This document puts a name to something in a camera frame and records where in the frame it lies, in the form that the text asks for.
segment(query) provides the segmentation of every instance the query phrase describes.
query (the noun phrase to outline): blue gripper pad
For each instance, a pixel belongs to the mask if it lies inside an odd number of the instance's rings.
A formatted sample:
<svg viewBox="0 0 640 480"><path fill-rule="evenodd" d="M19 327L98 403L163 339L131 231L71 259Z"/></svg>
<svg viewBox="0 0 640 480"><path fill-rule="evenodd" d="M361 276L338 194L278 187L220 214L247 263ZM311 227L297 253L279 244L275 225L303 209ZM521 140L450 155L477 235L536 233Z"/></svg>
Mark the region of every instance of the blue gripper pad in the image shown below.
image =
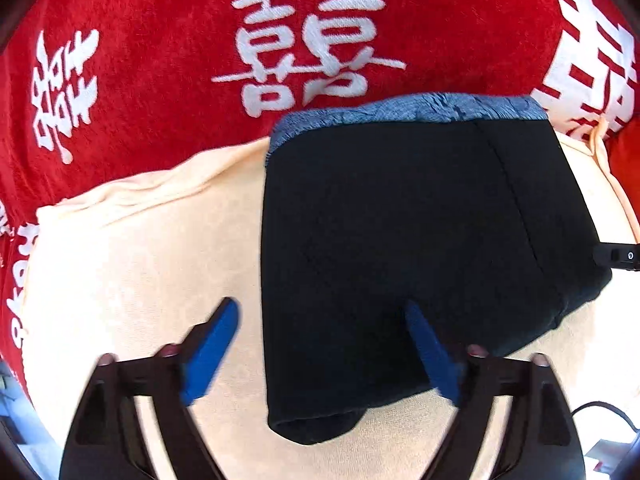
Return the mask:
<svg viewBox="0 0 640 480"><path fill-rule="evenodd" d="M457 406L464 368L452 359L415 302L409 301L405 305L404 318L431 384L441 396Z"/></svg>
<svg viewBox="0 0 640 480"><path fill-rule="evenodd" d="M239 317L238 304L229 301L193 358L182 365L184 386L180 398L185 406L191 406L207 394L220 361L238 330Z"/></svg>

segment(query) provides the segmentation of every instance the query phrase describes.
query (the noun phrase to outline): blue patterned waistband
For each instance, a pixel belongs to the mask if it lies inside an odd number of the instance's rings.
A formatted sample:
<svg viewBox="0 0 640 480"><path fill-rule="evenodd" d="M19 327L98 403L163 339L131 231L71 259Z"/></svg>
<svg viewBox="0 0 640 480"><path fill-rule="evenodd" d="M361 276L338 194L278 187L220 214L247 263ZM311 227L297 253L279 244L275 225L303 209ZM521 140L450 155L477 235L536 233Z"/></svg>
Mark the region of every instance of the blue patterned waistband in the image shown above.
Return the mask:
<svg viewBox="0 0 640 480"><path fill-rule="evenodd" d="M269 158L280 146L303 132L366 123L452 123L476 119L548 120L546 112L530 96L492 97L434 92L393 97L354 108L323 108L286 115L271 134Z"/></svg>

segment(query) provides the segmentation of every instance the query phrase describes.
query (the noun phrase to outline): seam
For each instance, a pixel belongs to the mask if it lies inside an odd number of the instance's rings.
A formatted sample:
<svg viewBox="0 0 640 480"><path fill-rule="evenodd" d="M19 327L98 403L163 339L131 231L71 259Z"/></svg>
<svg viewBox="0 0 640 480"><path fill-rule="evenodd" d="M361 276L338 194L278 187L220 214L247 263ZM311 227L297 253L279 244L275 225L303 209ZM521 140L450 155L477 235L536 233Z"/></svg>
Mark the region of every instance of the seam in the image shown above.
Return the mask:
<svg viewBox="0 0 640 480"><path fill-rule="evenodd" d="M502 172L502 176L504 177L504 181L511 193L511 197L513 198L513 203L516 206L516 209L518 210L518 216L520 217L520 222L522 224L522 228L524 229L524 232L526 234L527 237L527 243L529 244L529 248L531 249L531 254L533 255L533 259L536 263L536 266L538 267L538 270L540 271L540 275L542 275L542 278L544 279L544 281L546 282L546 284L548 286L550 286L550 288L556 293L556 295L558 296L558 300L559 303L561 305L561 310L560 312L558 312L558 314L556 314L554 316L554 323L551 325L555 325L555 328L558 327L560 325L560 321L562 320L562 318L564 317L564 313L566 312L566 304L567 302L564 300L564 295L562 295L562 293L560 292L560 290L558 289L558 286L556 285L554 280L550 280L548 273L545 272L542 264L540 264L540 260L538 259L538 255L536 254L536 250L534 248L534 245L531 241L531 235L529 233L529 229L527 228L527 223L524 220L524 215L522 214L522 210L520 208L520 201L518 200L518 196L513 188L513 184L511 183L511 180L509 178L509 173L506 171L505 167L504 167L504 162L502 161L502 158L500 157L500 155L498 154L497 150L495 149L495 146L489 141L488 137L484 134L484 131L482 130L482 128L480 128L480 126L478 125L478 121L473 121L473 124L475 126L475 128L478 130L478 132L482 135L482 138L484 139L484 141L487 143L487 145L489 146L489 148L491 149L491 151L494 153L495 158L498 160L498 163L500 164L500 171Z"/></svg>

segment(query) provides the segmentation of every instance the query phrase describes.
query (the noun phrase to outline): red cloth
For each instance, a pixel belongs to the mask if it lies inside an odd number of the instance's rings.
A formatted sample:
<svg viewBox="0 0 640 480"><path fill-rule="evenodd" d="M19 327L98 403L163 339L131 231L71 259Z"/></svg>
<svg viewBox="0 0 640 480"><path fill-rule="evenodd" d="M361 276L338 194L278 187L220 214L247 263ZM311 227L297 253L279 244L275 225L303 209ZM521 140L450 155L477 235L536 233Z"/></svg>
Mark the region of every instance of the red cloth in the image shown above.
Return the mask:
<svg viewBox="0 0 640 480"><path fill-rule="evenodd" d="M604 108L619 127L634 109L635 46L616 27L630 29L610 0L593 0L597 24L584 19L591 0L562 1L579 26L560 0L38 0L0 62L0 200L17 230L103 182L267 135L287 111L412 92L537 88L564 131L581 135L593 121L582 116ZM0 306L0 351L22 383L19 308L6 298L20 292L25 241L4 243Z"/></svg>
<svg viewBox="0 0 640 480"><path fill-rule="evenodd" d="M607 141L611 173L629 197L640 219L640 117Z"/></svg>

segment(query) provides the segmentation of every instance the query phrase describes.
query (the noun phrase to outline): beige fabric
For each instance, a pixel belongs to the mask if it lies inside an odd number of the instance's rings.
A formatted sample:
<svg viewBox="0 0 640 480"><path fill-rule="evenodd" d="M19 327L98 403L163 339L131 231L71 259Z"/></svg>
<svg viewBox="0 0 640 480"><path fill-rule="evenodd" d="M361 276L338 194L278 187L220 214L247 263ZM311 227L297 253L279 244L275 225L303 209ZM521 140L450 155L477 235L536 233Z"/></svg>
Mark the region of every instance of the beige fabric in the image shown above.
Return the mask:
<svg viewBox="0 0 640 480"><path fill-rule="evenodd" d="M620 199L584 144L563 143L601 239L632 242ZM97 357L139 358L178 341L222 296L239 299L238 336L193 415L230 480L419 478L453 409L434 393L369 410L345 436L299 446L266 425L260 327L259 241L266 139L203 152L171 171L111 182L38 212L22 322L31 398L64 444ZM616 272L600 298L516 354L551 356L572 406L628 406L636 366L640 276ZM148 402L141 406L161 480L174 478ZM490 432L495 441L499 425ZM599 435L581 435L585 447ZM479 460L488 475L495 453Z"/></svg>

